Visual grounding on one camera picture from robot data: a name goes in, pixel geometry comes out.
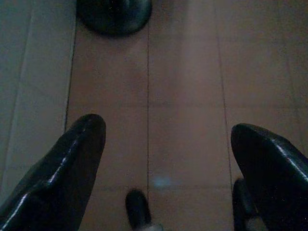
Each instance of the gray wall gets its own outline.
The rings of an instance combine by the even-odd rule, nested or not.
[[[0,1],[0,204],[64,131],[75,1]]]

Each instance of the tiled floor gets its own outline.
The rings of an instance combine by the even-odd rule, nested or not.
[[[230,149],[246,122],[308,155],[308,3],[154,0],[149,24],[110,39],[77,23],[68,125],[107,123],[80,230],[129,230],[130,188],[173,231],[232,230]]]

